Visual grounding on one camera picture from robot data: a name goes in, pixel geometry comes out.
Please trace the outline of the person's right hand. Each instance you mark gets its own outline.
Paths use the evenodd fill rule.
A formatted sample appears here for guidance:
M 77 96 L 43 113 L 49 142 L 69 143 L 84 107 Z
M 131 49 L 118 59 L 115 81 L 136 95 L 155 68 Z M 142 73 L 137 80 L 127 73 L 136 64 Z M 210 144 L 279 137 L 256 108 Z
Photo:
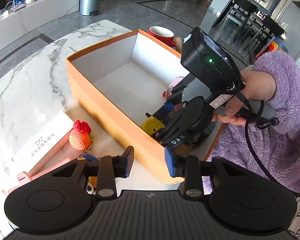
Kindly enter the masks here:
M 276 81 L 271 74 L 252 70 L 244 70 L 241 74 L 245 81 L 245 89 L 242 90 L 242 93 L 247 99 L 269 101 L 274 97 Z M 246 122 L 245 118 L 236 115 L 242 106 L 243 103 L 233 97 L 226 104 L 225 114 L 214 114 L 212 121 L 219 120 L 225 124 L 243 126 Z

